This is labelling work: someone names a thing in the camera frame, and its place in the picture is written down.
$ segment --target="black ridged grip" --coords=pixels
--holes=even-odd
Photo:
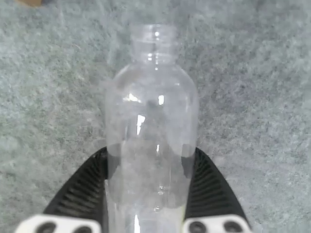
[[[92,219],[107,231],[108,212],[104,180],[107,149],[90,156],[58,191],[44,214]]]
[[[90,156],[58,191],[44,214],[92,219],[108,231],[108,212],[104,189],[107,174],[107,148]],[[182,160],[184,168],[187,161]],[[223,175],[200,149],[195,150],[185,219],[202,216],[245,214]]]
[[[212,160],[196,148],[185,219],[230,214],[239,215],[247,221],[224,176]]]

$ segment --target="floor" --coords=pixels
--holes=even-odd
[[[200,96],[198,147],[254,230],[308,232],[309,0],[0,1],[0,232],[40,213],[104,146],[99,83],[129,62],[130,22],[182,32],[179,64]]]

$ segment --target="screw hole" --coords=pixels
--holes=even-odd
[[[226,222],[224,224],[224,227],[225,227],[225,230],[230,233],[243,232],[242,227],[238,223],[233,222],[233,221]]]
[[[46,223],[41,224],[38,227],[36,233],[53,233],[55,228],[56,228],[55,223],[53,223],[53,222],[46,222]]]
[[[79,227],[74,233],[92,233],[92,229],[90,227]]]
[[[207,233],[206,227],[202,222],[193,222],[189,226],[191,233]]]

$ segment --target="clear plastic bottle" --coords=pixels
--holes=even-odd
[[[133,62],[106,92],[109,233],[178,233],[197,139],[198,95],[176,30],[132,27]]]

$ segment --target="bottle neck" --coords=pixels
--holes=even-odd
[[[175,29],[167,25],[132,27],[132,59],[146,64],[175,64]]]

